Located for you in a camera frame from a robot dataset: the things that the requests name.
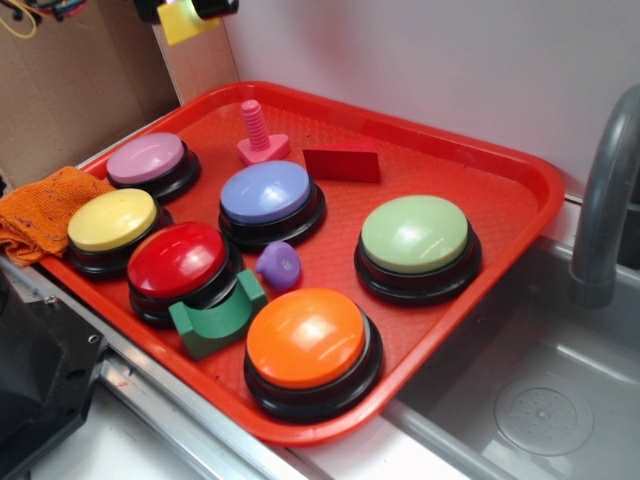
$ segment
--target red block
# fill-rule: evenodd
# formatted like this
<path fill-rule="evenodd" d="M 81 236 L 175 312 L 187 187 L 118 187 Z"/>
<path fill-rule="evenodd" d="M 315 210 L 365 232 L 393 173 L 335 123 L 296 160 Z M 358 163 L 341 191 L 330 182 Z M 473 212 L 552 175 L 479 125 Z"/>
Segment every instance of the red block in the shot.
<path fill-rule="evenodd" d="M 378 152 L 371 138 L 308 148 L 302 153 L 314 180 L 380 183 Z"/>

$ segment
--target yellow button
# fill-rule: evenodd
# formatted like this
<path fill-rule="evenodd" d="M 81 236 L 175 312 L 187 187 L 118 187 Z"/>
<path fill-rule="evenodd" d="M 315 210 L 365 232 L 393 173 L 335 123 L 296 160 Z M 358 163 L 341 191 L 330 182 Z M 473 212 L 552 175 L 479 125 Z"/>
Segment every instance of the yellow button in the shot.
<path fill-rule="evenodd" d="M 122 247 L 137 239 L 157 216 L 153 197 L 143 190 L 124 188 L 105 193 L 83 205 L 71 217 L 71 241 L 88 252 Z"/>

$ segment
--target red tray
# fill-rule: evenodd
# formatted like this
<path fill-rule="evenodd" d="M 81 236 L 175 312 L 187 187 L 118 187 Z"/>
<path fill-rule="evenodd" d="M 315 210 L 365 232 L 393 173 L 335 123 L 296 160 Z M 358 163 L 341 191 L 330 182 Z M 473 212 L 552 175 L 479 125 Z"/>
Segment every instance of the red tray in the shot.
<path fill-rule="evenodd" d="M 200 361 L 189 357 L 177 333 L 137 320 L 125 280 L 92 282 L 65 260 L 42 265 L 113 326 L 209 402 L 261 440 L 306 446 L 338 438 L 378 414 L 402 385 L 496 283 L 559 210 L 564 187 L 546 162 L 506 148 L 398 120 L 266 83 L 238 83 L 206 93 L 145 130 L 179 135 L 199 156 L 203 173 L 184 196 L 167 204 L 176 222 L 217 226 L 219 192 L 244 167 L 236 144 L 247 136 L 240 103 L 258 100 L 270 133 L 286 133 L 288 160 L 304 166 L 303 148 L 371 138 L 382 181 L 317 183 L 327 198 L 321 229 L 296 247 L 303 265 L 301 287 L 328 287 L 351 297 L 376 324 L 385 355 L 383 376 L 357 407 L 330 421 L 292 425 L 262 413 L 242 373 L 244 342 Z M 84 167 L 106 177 L 111 152 Z M 457 299 L 433 307 L 401 308 L 368 295 L 358 284 L 353 253 L 367 215 L 404 195 L 429 194 L 458 205 L 477 232 L 483 261 L 477 279 Z M 247 268 L 257 257 L 245 255 Z M 265 285 L 270 299 L 276 293 Z"/>

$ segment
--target black button base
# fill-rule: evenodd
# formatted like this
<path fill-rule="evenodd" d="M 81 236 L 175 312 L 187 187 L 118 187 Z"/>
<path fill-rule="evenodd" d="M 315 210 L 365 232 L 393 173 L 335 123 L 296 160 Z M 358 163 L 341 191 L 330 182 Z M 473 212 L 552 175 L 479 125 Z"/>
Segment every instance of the black button base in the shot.
<path fill-rule="evenodd" d="M 204 310 L 225 300 L 237 283 L 238 273 L 244 269 L 240 251 L 225 241 L 227 255 L 222 267 L 197 290 L 181 297 L 153 298 L 138 292 L 129 282 L 129 302 L 140 320 L 153 328 L 175 328 L 169 313 L 174 303 L 184 302 L 191 308 Z"/>
<path fill-rule="evenodd" d="M 363 314 L 369 332 L 360 359 L 337 380 L 316 388 L 294 390 L 263 379 L 245 354 L 244 376 L 258 405 L 270 416 L 290 423 L 317 423 L 338 417 L 356 406 L 375 387 L 383 365 L 382 338 Z"/>
<path fill-rule="evenodd" d="M 480 239 L 468 225 L 462 253 L 448 265 L 421 274 L 397 273 L 378 266 L 365 252 L 360 237 L 354 253 L 360 283 L 374 297 L 400 306 L 429 306 L 457 297 L 476 277 L 482 260 Z"/>
<path fill-rule="evenodd" d="M 297 211 L 274 222 L 248 224 L 229 217 L 220 204 L 218 223 L 222 234 L 243 252 L 258 253 L 273 242 L 296 245 L 315 233 L 326 217 L 324 193 L 310 179 L 309 198 Z"/>
<path fill-rule="evenodd" d="M 153 180 L 140 183 L 119 183 L 113 180 L 108 172 L 107 179 L 116 188 L 144 190 L 163 204 L 175 200 L 189 190 L 202 173 L 198 156 L 189 150 L 184 142 L 182 142 L 182 145 L 184 147 L 184 155 L 180 161 L 171 170 Z"/>
<path fill-rule="evenodd" d="M 101 252 L 83 250 L 69 239 L 67 255 L 73 268 L 91 280 L 107 280 L 126 274 L 129 257 L 142 241 L 152 233 L 173 224 L 173 217 L 156 200 L 157 214 L 153 223 L 138 238 L 121 247 Z"/>

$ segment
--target orange rag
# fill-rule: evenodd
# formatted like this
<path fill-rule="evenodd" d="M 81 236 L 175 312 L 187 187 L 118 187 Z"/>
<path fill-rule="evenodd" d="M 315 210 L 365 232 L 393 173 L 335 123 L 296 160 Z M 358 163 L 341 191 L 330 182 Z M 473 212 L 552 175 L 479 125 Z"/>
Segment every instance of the orange rag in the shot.
<path fill-rule="evenodd" d="M 0 244 L 9 259 L 24 267 L 47 254 L 62 256 L 68 245 L 67 227 L 89 200 L 114 190 L 74 167 L 63 167 L 36 183 L 0 200 Z"/>

